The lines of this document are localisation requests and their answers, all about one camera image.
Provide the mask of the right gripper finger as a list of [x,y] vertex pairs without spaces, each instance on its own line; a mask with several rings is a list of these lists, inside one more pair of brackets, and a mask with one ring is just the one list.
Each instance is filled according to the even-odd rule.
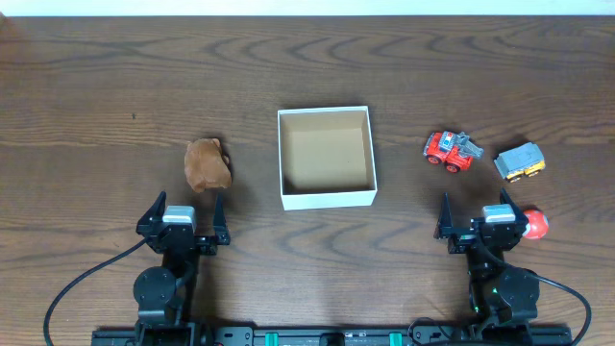
[[511,197],[507,193],[504,187],[500,190],[500,202],[502,205],[508,205],[512,211],[512,214],[515,216],[516,222],[522,222],[526,220],[526,216],[523,214],[521,209],[512,201]]
[[441,211],[438,216],[436,230],[438,232],[449,232],[453,228],[451,205],[447,193],[443,194]]

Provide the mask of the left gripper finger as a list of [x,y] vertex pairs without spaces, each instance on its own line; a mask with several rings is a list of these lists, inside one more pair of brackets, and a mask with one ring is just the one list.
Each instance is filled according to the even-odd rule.
[[214,216],[212,226],[216,236],[227,236],[228,226],[223,208],[223,198],[221,194],[216,195]]
[[161,222],[164,214],[166,192],[163,190],[154,204],[139,218],[137,221],[138,227],[150,227],[154,223]]

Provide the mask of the red white toy ball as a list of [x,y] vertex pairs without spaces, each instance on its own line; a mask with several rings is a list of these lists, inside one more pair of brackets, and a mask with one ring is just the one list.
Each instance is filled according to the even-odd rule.
[[529,223],[523,233],[523,237],[527,239],[540,239],[549,231],[549,221],[547,216],[540,210],[525,210],[525,217]]

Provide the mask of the grey yellow toy truck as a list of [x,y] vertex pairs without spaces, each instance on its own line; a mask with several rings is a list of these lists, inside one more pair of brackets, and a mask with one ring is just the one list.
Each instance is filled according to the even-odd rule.
[[535,176],[546,168],[544,155],[533,142],[500,153],[494,164],[501,177],[509,183]]

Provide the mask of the red toy fire truck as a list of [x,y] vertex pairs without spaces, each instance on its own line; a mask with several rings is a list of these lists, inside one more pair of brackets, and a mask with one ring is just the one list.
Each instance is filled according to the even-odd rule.
[[443,164],[451,173],[468,170],[483,153],[469,135],[450,131],[432,133],[423,149],[423,156],[429,163]]

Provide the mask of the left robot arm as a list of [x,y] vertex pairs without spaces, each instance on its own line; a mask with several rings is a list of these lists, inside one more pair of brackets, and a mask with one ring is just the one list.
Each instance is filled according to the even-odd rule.
[[215,199],[213,233],[197,235],[195,208],[167,206],[166,193],[137,221],[135,231],[162,264],[144,270],[135,279],[138,303],[136,345],[210,345],[207,329],[185,319],[198,275],[199,258],[214,256],[231,243],[221,195]]

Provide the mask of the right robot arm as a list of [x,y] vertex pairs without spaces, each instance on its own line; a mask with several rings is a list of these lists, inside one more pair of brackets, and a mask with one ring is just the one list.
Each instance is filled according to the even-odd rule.
[[454,224],[444,196],[434,237],[448,241],[448,252],[466,257],[469,299],[476,320],[454,333],[457,340],[530,341],[528,323],[537,317],[539,282],[524,269],[504,261],[529,229],[529,219],[505,190],[500,203],[482,208],[468,227]]

